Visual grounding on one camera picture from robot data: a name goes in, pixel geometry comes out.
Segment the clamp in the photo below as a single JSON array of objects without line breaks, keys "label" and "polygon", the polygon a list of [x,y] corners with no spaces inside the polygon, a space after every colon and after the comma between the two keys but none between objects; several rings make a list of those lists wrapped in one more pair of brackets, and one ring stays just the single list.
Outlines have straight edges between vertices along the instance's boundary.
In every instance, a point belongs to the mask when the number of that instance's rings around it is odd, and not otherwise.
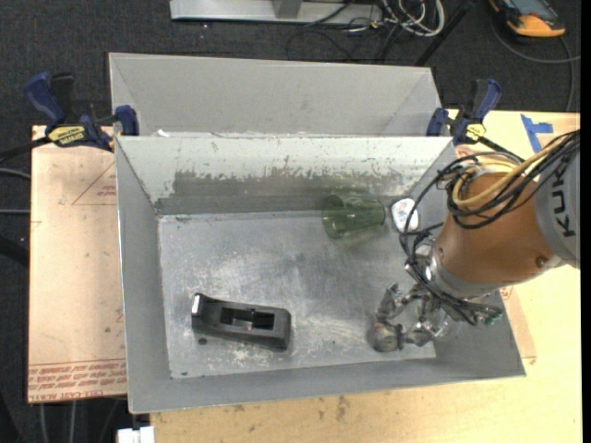
[{"label": "clamp", "polygon": [[484,136],[487,132],[483,126],[484,117],[497,106],[501,94],[501,86],[492,78],[473,80],[467,104],[460,108],[455,118],[450,118],[450,113],[443,108],[436,109],[429,121],[427,136],[441,136],[447,126],[454,146],[480,142],[493,150],[507,152],[522,162],[523,158]]},{"label": "clamp", "polygon": [[50,119],[50,124],[45,128],[47,142],[53,142],[61,148],[91,146],[100,150],[113,150],[113,137],[101,129],[100,123],[104,122],[118,122],[114,136],[139,134],[138,119],[129,105],[117,107],[115,115],[101,120],[84,114],[77,123],[66,123],[72,85],[71,76],[50,78],[49,73],[42,72],[31,78],[25,86],[27,99]]}]

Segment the green glass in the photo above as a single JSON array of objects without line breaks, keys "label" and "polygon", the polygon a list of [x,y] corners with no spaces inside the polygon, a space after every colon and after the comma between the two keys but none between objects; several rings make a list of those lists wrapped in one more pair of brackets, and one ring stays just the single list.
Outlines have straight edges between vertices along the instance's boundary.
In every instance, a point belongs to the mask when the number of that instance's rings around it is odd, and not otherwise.
[{"label": "green glass", "polygon": [[322,225],[332,239],[381,226],[386,209],[379,200],[363,197],[329,196],[322,207]]}]

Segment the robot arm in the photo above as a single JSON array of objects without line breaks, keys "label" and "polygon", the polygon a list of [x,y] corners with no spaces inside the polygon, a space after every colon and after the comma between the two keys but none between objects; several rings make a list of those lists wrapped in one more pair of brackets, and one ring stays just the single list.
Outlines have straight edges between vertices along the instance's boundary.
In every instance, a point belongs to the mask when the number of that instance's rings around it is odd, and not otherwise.
[{"label": "robot arm", "polygon": [[442,227],[410,231],[426,192],[408,212],[400,239],[416,284],[406,293],[398,284],[388,289],[369,334],[372,346],[421,346],[462,322],[490,325],[502,314],[487,305],[496,289],[562,263],[579,268],[579,150],[575,131],[525,161],[490,152],[440,171],[426,191],[445,188],[447,218]]}]

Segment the screw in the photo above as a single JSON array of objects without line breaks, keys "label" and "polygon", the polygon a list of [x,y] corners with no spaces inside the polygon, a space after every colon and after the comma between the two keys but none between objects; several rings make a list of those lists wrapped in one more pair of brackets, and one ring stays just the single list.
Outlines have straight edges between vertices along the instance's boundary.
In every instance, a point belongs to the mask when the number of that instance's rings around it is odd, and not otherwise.
[{"label": "screw", "polygon": [[544,256],[538,256],[536,258],[536,266],[538,266],[539,268],[543,268],[546,263],[548,262],[548,258],[544,257]]}]

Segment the yellow clamp label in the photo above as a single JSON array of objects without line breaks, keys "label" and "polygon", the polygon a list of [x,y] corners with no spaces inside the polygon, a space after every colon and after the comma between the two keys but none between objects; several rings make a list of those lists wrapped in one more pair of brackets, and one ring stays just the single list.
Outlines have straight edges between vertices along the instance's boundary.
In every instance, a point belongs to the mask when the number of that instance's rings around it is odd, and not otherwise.
[{"label": "yellow clamp label", "polygon": [[47,135],[54,143],[62,146],[86,139],[86,128],[82,125],[64,125],[58,126],[54,131]]},{"label": "yellow clamp label", "polygon": [[468,125],[465,130],[465,137],[476,143],[485,135],[486,132],[487,130],[485,129],[484,125]]}]

